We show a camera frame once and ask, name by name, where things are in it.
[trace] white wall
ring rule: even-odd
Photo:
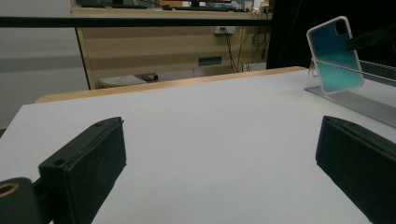
[[[70,17],[70,0],[0,0],[0,15]],[[0,28],[0,129],[38,97],[87,89],[73,28]]]

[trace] clear acrylic stand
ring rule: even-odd
[[[396,68],[366,61],[360,63],[361,71],[326,63],[363,74],[365,84],[356,90],[325,94],[320,87],[317,69],[312,60],[305,90],[396,128],[396,81],[388,78],[396,77]]]

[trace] white table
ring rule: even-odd
[[[304,91],[307,71],[24,105],[0,139],[0,180],[121,116],[127,163],[93,223],[369,223],[316,165],[323,115],[396,130]]]

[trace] electrical outlet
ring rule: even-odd
[[[232,35],[232,34],[235,34],[236,27],[235,26],[215,26],[214,33],[216,35],[225,35],[226,32],[223,29],[226,29],[227,33]]]

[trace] blue phone case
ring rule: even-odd
[[[345,48],[345,42],[352,37],[347,17],[315,26],[306,37],[324,93],[356,89],[364,84],[357,52]]]

